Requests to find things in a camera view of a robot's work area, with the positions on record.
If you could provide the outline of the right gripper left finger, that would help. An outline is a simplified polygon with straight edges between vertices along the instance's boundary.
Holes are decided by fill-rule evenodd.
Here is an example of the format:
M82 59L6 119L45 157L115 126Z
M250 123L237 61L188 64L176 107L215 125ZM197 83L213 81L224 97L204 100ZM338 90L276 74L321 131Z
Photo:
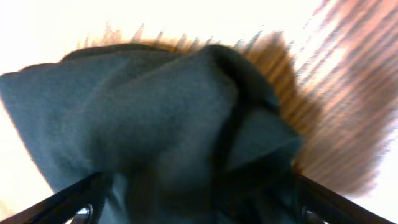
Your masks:
M97 172L23 210L1 224L98 223L106 199L106 174Z

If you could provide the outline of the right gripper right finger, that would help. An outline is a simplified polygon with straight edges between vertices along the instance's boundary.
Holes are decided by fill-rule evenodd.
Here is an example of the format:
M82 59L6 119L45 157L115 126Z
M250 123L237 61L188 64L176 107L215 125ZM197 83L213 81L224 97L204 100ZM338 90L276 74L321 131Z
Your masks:
M303 175L297 176L297 219L299 223L393 224Z

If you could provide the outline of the black cloth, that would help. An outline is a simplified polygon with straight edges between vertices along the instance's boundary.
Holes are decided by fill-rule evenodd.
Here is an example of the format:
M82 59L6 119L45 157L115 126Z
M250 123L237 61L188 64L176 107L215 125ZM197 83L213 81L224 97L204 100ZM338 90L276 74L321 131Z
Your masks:
M113 178L101 223L293 223L300 137L258 69L209 45L79 50L1 77L1 98L55 191Z

